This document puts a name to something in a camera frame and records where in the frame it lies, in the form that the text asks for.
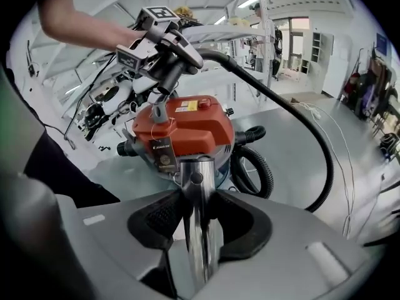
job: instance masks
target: product tag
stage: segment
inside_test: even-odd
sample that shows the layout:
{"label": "product tag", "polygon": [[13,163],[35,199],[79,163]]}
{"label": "product tag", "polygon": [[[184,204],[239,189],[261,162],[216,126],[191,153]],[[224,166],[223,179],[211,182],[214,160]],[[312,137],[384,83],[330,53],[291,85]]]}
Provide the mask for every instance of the product tag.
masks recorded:
{"label": "product tag", "polygon": [[149,141],[156,163],[156,167],[161,173],[178,172],[178,164],[170,137],[162,137]]}

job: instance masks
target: metal tube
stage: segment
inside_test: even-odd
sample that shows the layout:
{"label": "metal tube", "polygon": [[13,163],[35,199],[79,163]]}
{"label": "metal tube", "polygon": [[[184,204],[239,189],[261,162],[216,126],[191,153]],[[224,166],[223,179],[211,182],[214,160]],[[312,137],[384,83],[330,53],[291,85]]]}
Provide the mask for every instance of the metal tube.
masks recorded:
{"label": "metal tube", "polygon": [[219,259],[217,224],[210,221],[211,196],[215,191],[214,159],[200,157],[181,161],[182,192],[191,209],[184,219],[189,262],[196,291],[216,272]]}

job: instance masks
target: gray floor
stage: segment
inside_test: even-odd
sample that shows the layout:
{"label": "gray floor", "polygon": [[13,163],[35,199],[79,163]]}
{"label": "gray floor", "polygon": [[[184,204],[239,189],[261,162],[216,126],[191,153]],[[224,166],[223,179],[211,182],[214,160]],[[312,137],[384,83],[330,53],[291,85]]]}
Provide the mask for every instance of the gray floor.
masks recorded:
{"label": "gray floor", "polygon": [[[400,166],[397,161],[385,165],[378,149],[379,139],[372,137],[368,123],[360,121],[335,99],[322,99],[314,103],[327,111],[340,125],[351,153],[356,199],[350,237],[359,239],[359,243],[365,242],[372,239],[370,235],[372,231],[373,238],[378,238],[383,231],[390,228],[388,229],[387,226],[376,228],[377,221],[394,209],[400,198],[399,191],[388,192],[386,197],[382,197],[385,199],[380,197],[378,202],[376,202],[376,197],[381,188],[385,188],[400,178]],[[311,119],[310,112],[301,107],[300,110]],[[351,194],[351,170],[341,134],[323,112],[319,123],[331,138],[344,168]],[[305,208],[317,198],[325,182],[326,165],[319,144],[304,125],[281,108],[242,117],[234,120],[233,124],[237,130],[246,130],[256,125],[266,128],[265,137],[250,146],[266,158],[273,173],[275,187],[270,199]],[[347,202],[344,195],[343,177],[336,161],[335,167],[332,191],[315,215],[341,233],[344,218],[347,215]],[[382,174],[385,177],[383,182],[381,181]],[[138,157],[114,157],[103,161],[95,169],[89,171],[88,176],[122,200],[146,196],[171,186],[170,182],[151,174],[145,163]],[[373,216],[363,227],[373,207]]]}

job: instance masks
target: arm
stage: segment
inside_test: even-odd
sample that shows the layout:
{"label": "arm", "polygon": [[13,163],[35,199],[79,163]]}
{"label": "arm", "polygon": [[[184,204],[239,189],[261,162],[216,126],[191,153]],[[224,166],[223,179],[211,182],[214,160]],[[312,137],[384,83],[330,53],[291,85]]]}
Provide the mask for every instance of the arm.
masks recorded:
{"label": "arm", "polygon": [[133,31],[75,10],[73,0],[44,0],[39,3],[44,33],[58,41],[87,48],[115,51],[118,44],[129,47],[144,31]]}

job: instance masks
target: ceiling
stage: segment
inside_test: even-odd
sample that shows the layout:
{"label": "ceiling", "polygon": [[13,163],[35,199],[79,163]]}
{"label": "ceiling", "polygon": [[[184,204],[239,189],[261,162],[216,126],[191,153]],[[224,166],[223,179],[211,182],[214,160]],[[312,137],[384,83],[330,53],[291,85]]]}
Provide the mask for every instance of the ceiling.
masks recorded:
{"label": "ceiling", "polygon": [[[247,0],[74,0],[77,10],[94,17],[118,23],[122,26],[134,24],[136,16],[143,6],[166,5],[174,9],[179,6],[189,6],[194,11],[195,18],[203,24],[214,24],[225,15],[224,8],[232,14],[254,22],[254,14],[248,8],[237,9]],[[327,9],[347,12],[348,0],[267,0],[270,16],[298,9]],[[91,66],[93,61],[106,54],[105,51],[76,47],[47,37],[41,30],[38,12],[32,12],[34,41],[31,43],[32,55],[35,61],[42,64],[41,81],[55,77],[76,68]]]}

